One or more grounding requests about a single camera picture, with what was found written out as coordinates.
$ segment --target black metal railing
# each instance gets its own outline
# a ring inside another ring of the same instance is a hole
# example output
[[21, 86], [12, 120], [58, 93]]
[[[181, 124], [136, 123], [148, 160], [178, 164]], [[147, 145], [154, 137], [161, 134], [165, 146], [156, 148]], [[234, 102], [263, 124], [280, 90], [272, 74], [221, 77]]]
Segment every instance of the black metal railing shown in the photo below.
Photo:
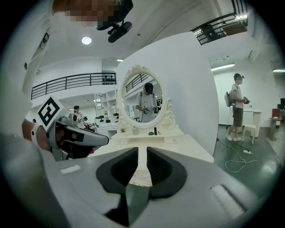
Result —
[[81, 86], [115, 85], [116, 73], [84, 73], [57, 78], [33, 87], [31, 99]]
[[244, 0], [232, 0], [232, 6], [234, 12], [210, 20], [191, 30], [201, 45], [247, 31], [246, 2]]
[[142, 83], [144, 80], [146, 80], [149, 77], [147, 74], [139, 74], [136, 76], [129, 84], [126, 85], [126, 92], [129, 92], [131, 89], [133, 89], [136, 85], [139, 83]]

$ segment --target man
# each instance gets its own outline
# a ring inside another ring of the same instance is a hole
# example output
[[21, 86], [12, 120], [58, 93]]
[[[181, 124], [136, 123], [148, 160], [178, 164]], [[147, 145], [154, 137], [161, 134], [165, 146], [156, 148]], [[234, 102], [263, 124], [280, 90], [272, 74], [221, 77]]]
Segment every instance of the man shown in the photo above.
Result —
[[[25, 119], [32, 106], [33, 81], [49, 40], [53, 15], [64, 12], [72, 20], [86, 22], [114, 21], [126, 0], [40, 0], [18, 24], [0, 58], [0, 105], [7, 107], [3, 116], [12, 115], [13, 122], [0, 120], [0, 132], [31, 139], [34, 125]], [[57, 142], [63, 141], [63, 130], [57, 132]], [[41, 149], [49, 151], [45, 130], [39, 127], [37, 140]]]
[[242, 119], [244, 114], [244, 104], [246, 104], [246, 100], [243, 99], [241, 95], [240, 85], [243, 81], [243, 76], [239, 73], [234, 75], [235, 83], [232, 85], [232, 100], [235, 102], [235, 106], [233, 106], [233, 125], [229, 128], [226, 138], [228, 141], [232, 141], [231, 133], [235, 130], [235, 137], [233, 141], [240, 141], [241, 138], [238, 136], [238, 128], [242, 126]]
[[85, 125], [83, 123], [83, 115], [79, 111], [79, 106], [78, 105], [74, 106], [74, 114], [77, 115], [77, 127], [85, 129]]
[[153, 85], [148, 82], [144, 85], [143, 92], [137, 95], [136, 109], [139, 110], [140, 122], [146, 123], [155, 118], [154, 104], [156, 104], [156, 100]]

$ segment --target ceiling light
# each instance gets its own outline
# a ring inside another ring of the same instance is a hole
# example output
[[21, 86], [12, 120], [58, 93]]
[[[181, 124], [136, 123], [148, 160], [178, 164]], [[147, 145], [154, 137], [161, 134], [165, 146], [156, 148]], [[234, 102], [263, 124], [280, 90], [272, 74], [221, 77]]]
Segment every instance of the ceiling light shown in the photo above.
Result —
[[85, 45], [90, 44], [91, 41], [92, 41], [92, 40], [91, 40], [90, 37], [84, 37], [84, 38], [82, 39], [82, 43], [85, 44]]
[[198, 33], [200, 33], [202, 30], [199, 29], [197, 32], [194, 32], [194, 35], [197, 35]]
[[217, 67], [212, 68], [212, 71], [224, 69], [224, 68], [228, 68], [228, 67], [233, 67], [234, 65], [235, 65], [234, 63], [230, 63], [230, 64], [223, 65], [223, 66], [217, 66]]
[[275, 73], [284, 73], [285, 69], [275, 69], [275, 70], [273, 70], [273, 72], [275, 72]]
[[245, 19], [247, 18], [248, 16], [247, 15], [239, 15], [239, 16], [236, 16], [236, 20], [240, 20], [240, 19]]

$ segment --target ornate mirror frame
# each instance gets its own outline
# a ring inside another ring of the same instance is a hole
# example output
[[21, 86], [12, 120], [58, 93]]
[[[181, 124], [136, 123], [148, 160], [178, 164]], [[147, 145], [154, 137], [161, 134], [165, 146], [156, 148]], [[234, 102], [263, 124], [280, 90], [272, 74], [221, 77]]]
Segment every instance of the ornate mirror frame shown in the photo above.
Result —
[[[150, 75], [151, 77], [153, 77], [153, 79], [155, 79], [157, 81], [157, 83], [159, 84], [161, 91], [162, 91], [162, 97], [163, 97], [163, 105], [161, 108], [161, 111], [159, 112], [158, 116], [148, 122], [148, 123], [140, 123], [140, 122], [136, 122], [135, 120], [133, 120], [126, 112], [125, 108], [124, 108], [124, 104], [123, 104], [123, 91], [124, 88], [126, 86], [126, 83], [129, 81], [129, 79], [131, 77], [133, 77], [134, 75], [140, 74], [140, 73], [145, 73]], [[121, 86], [118, 90], [118, 97], [117, 97], [117, 101], [118, 101], [118, 109], [120, 112], [121, 117], [123, 117], [125, 119], [125, 121], [130, 124], [131, 126], [136, 126], [138, 128], [148, 128], [148, 127], [153, 127], [155, 125], [158, 124], [158, 122], [162, 119], [162, 117], [165, 115], [165, 112], [167, 110], [167, 92], [166, 92], [166, 88], [163, 84], [163, 82], [160, 80], [160, 78], [154, 73], [152, 72], [150, 69], [148, 69], [145, 66], [141, 66], [141, 65], [134, 65], [131, 70], [128, 70], [128, 72], [125, 74], [125, 77], [121, 83]]]

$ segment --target white t-shirt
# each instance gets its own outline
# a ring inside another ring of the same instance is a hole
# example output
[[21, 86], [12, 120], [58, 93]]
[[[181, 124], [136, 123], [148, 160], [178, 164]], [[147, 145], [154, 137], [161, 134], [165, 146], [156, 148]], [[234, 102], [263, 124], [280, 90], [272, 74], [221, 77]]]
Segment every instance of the white t-shirt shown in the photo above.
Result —
[[77, 127], [78, 128], [85, 128], [85, 125], [83, 123], [83, 115], [80, 112], [79, 114], [77, 114], [76, 112], [74, 113], [75, 115], [77, 115]]
[[2, 113], [5, 121], [0, 120], [0, 131], [6, 134], [22, 135], [22, 122], [32, 106], [33, 80], [48, 44], [43, 43], [43, 38], [49, 33], [52, 6], [53, 0], [38, 1], [19, 22], [2, 52], [0, 105], [5, 107]]
[[[237, 96], [237, 98], [243, 99], [243, 97], [242, 97], [242, 95], [241, 95], [240, 87], [239, 87], [239, 85], [237, 85], [236, 83], [232, 85], [232, 92], [233, 92], [234, 90], [236, 91], [236, 96]], [[235, 106], [235, 107], [236, 107], [236, 108], [243, 108], [243, 107], [244, 107], [244, 104], [243, 104], [243, 102], [238, 102], [238, 101], [236, 101], [236, 106]]]
[[153, 98], [153, 95], [145, 95], [144, 92], [139, 93], [137, 95], [137, 103], [138, 106], [146, 105], [148, 107], [148, 110], [150, 111], [148, 114], [143, 114], [143, 111], [139, 112], [139, 120], [142, 123], [146, 123], [149, 121], [152, 121], [155, 118], [155, 114], [153, 112], [154, 104], [156, 103], [155, 98]]

